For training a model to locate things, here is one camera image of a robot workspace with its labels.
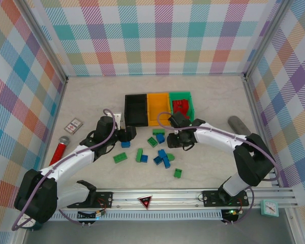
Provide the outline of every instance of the green bin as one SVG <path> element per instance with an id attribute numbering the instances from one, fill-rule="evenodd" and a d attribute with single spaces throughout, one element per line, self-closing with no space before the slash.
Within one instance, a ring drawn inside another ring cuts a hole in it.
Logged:
<path id="1" fill-rule="evenodd" d="M 191 122 L 194 120 L 194 107 L 192 103 L 191 93 L 189 91 L 179 91 L 169 93 L 169 103 L 171 106 L 171 113 L 173 113 L 173 101 L 186 99 L 189 101 L 189 110 L 187 116 L 190 117 Z"/>

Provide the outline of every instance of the warning triangle sign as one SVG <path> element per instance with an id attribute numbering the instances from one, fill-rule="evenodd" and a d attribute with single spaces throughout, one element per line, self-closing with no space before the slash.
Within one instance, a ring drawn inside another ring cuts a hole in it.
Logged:
<path id="1" fill-rule="evenodd" d="M 151 198 L 153 196 L 145 196 L 145 197 L 139 197 L 138 200 L 141 202 L 141 204 L 148 210 Z"/>

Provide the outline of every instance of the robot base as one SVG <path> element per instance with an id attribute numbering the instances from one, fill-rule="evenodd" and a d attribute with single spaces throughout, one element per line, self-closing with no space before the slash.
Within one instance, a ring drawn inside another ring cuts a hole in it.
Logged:
<path id="1" fill-rule="evenodd" d="M 241 205 L 243 207 L 249 206 L 249 200 L 246 191 L 241 191 L 237 196 L 233 197 L 228 205 L 225 205 L 218 195 L 219 194 L 217 190 L 203 191 L 203 205 L 205 207 L 241 207 Z"/>

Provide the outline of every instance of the blue block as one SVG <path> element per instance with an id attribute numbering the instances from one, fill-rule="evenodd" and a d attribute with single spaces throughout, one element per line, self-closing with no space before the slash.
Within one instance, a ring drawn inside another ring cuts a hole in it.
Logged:
<path id="1" fill-rule="evenodd" d="M 159 144 L 165 142 L 165 137 L 164 137 L 163 134 L 157 134 L 157 135 L 156 135 L 156 138 L 157 138 L 157 142 L 158 142 Z"/>
<path id="2" fill-rule="evenodd" d="M 154 162 L 155 162 L 156 165 L 159 165 L 162 161 L 163 161 L 162 158 L 159 157 L 159 156 L 154 158 Z"/>
<path id="3" fill-rule="evenodd" d="M 171 167 L 171 164 L 169 163 L 169 160 L 167 157 L 163 158 L 163 161 L 164 161 L 165 169 L 168 169 L 169 167 Z"/>
<path id="4" fill-rule="evenodd" d="M 122 148 L 130 147 L 130 142 L 129 142 L 129 141 L 127 141 L 127 142 L 121 142 L 121 147 L 122 147 Z"/>
<path id="5" fill-rule="evenodd" d="M 148 162 L 148 155 L 141 155 L 140 162 L 141 163 L 147 163 Z"/>
<path id="6" fill-rule="evenodd" d="M 167 158 L 167 154 L 165 153 L 165 150 L 159 150 L 158 151 L 158 155 L 159 155 L 159 157 L 161 157 L 162 159 L 163 158 Z"/>

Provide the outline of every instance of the red block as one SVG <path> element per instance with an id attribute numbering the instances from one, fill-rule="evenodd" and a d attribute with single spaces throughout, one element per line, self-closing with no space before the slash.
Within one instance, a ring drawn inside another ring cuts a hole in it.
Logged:
<path id="1" fill-rule="evenodd" d="M 189 101 L 186 99 L 173 101 L 173 113 L 181 112 L 185 118 L 190 118 L 187 116 L 189 110 Z"/>

